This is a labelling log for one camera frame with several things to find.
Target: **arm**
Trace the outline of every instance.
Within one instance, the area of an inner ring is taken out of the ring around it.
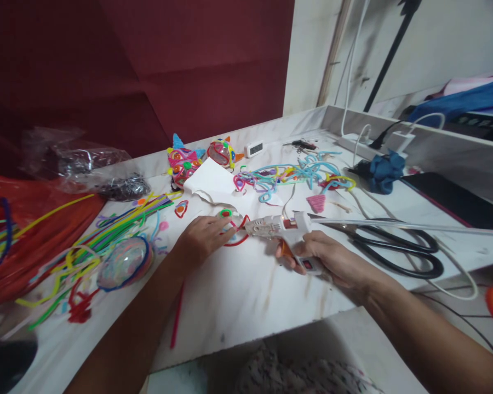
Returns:
[[[322,260],[335,283],[349,289],[367,309],[427,391],[493,393],[492,353],[321,231],[303,238],[295,252]],[[288,262],[303,273],[293,259]]]
[[[138,393],[150,370],[170,307],[184,279],[235,233],[229,218],[200,216],[181,234],[140,293],[86,359],[66,393]]]

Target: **red wall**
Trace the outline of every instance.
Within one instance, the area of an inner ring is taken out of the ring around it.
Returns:
[[[21,130],[77,126],[133,157],[283,113],[289,0],[0,0],[0,173]]]

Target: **hand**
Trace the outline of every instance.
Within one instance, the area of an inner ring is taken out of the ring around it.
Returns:
[[[331,273],[334,282],[342,287],[365,289],[376,281],[392,280],[387,274],[345,248],[323,231],[313,231],[303,236],[304,242],[296,246],[294,253],[300,257],[318,257]],[[281,257],[281,244],[276,257]],[[305,269],[296,260],[284,256],[291,269],[305,275]]]
[[[234,236],[235,228],[221,234],[223,227],[231,219],[198,216],[188,225],[168,254],[175,259],[175,268],[180,275],[186,277],[194,272],[212,253]]]

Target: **hot glue gun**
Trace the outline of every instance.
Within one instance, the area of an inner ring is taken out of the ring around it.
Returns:
[[[293,252],[303,236],[312,231],[312,222],[307,212],[295,212],[294,219],[283,216],[265,216],[245,224],[245,231],[251,236],[283,239],[282,254],[293,257],[310,275],[321,275],[323,265],[316,257],[299,257]]]

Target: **clear tube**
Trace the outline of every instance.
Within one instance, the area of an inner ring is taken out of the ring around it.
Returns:
[[[435,230],[447,233],[463,233],[472,235],[492,235],[493,230],[468,228],[468,227],[451,227],[432,224],[413,224],[404,222],[388,222],[379,220],[352,220],[352,219],[312,219],[313,223],[332,223],[332,224],[355,224],[355,225],[375,225],[382,227],[396,227],[407,230]]]

